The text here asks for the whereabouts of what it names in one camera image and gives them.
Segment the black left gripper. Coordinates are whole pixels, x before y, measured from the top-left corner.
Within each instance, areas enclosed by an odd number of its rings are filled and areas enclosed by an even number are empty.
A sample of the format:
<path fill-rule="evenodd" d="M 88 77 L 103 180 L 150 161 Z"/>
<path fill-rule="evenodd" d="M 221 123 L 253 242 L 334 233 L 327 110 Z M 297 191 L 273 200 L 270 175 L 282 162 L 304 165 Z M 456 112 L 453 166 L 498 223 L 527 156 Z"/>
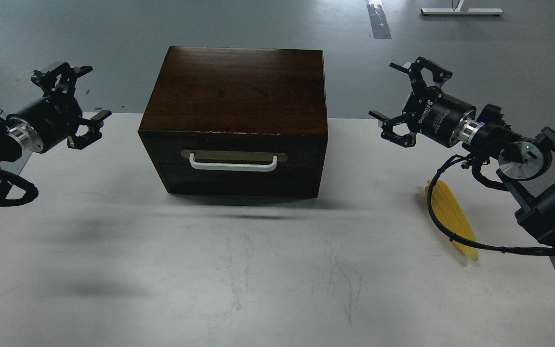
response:
<path fill-rule="evenodd" d="M 82 110 L 74 97 L 75 86 L 80 77 L 92 72 L 92 66 L 73 67 L 68 62 L 53 62 L 44 72 L 34 70 L 31 82 L 43 92 L 43 97 L 15 113 L 6 120 L 13 125 L 28 124 L 35 140 L 31 150 L 45 153 L 67 137 L 67 147 L 82 150 L 102 138 L 104 121 L 112 115 L 101 110 L 89 119 L 82 118 Z M 79 125 L 87 132 L 76 135 Z"/>

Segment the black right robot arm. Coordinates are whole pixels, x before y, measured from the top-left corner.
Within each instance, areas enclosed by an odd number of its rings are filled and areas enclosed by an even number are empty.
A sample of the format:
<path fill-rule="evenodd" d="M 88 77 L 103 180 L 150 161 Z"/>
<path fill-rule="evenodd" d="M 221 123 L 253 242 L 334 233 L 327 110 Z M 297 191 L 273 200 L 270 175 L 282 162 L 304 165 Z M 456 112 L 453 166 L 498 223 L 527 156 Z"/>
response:
<path fill-rule="evenodd" d="M 371 110 L 378 120 L 381 138 L 407 149 L 418 135 L 426 145 L 460 144 L 464 154 L 449 157 L 436 171 L 424 198 L 436 228 L 456 245 L 469 250 L 546 257 L 555 261 L 555 130 L 544 127 L 535 136 L 515 132 L 503 118 L 502 108 L 488 104 L 480 113 L 474 105 L 449 95 L 443 85 L 453 72 L 425 57 L 390 67 L 405 73 L 411 91 L 398 116 Z M 441 174 L 454 165 L 471 171 L 474 180 L 498 191 L 509 192 L 519 208 L 516 222 L 538 247 L 492 246 L 477 242 L 443 223 L 440 216 L 456 217 L 456 202 L 440 182 Z"/>

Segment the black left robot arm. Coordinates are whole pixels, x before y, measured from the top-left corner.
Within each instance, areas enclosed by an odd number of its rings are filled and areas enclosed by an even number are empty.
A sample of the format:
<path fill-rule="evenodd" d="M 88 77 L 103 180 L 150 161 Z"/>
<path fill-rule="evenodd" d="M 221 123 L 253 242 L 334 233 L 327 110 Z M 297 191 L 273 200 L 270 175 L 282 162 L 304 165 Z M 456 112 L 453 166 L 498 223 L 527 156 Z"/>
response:
<path fill-rule="evenodd" d="M 86 119 L 75 98 L 76 83 L 92 66 L 73 67 L 54 62 L 31 77 L 42 96 L 17 112 L 3 115 L 0 109 L 0 208 L 33 202 L 38 188 L 2 163 L 14 163 L 27 152 L 44 154 L 66 140 L 70 149 L 82 150 L 102 138 L 101 128 L 111 115 L 101 110 Z"/>

